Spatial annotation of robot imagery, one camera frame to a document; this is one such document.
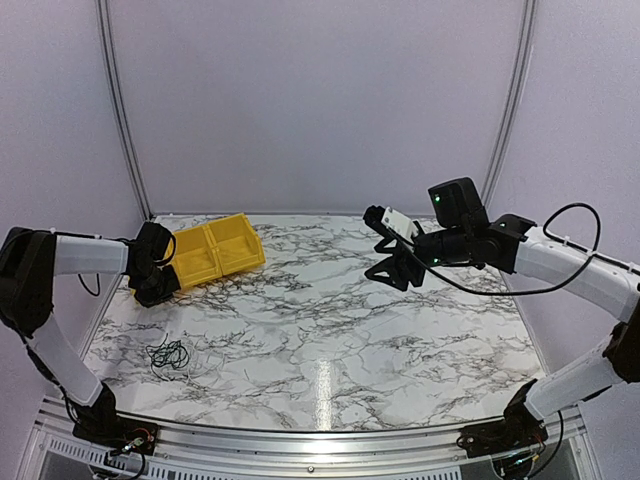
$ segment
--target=marble tabletop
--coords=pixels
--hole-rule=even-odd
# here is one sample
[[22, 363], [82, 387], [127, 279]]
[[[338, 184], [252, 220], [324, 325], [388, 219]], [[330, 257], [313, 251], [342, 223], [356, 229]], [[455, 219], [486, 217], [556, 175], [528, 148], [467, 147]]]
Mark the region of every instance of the marble tabletop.
[[[171, 230], [212, 216], [166, 216]], [[399, 292], [365, 279], [383, 257], [361, 218], [249, 220], [266, 265], [159, 306], [118, 288], [85, 358], [118, 407], [183, 422], [278, 430], [378, 430], [499, 415], [542, 370], [513, 301], [465, 294], [427, 274]], [[432, 220], [425, 230], [437, 228]], [[476, 289], [499, 274], [449, 269]], [[189, 364], [145, 351], [181, 340]]]

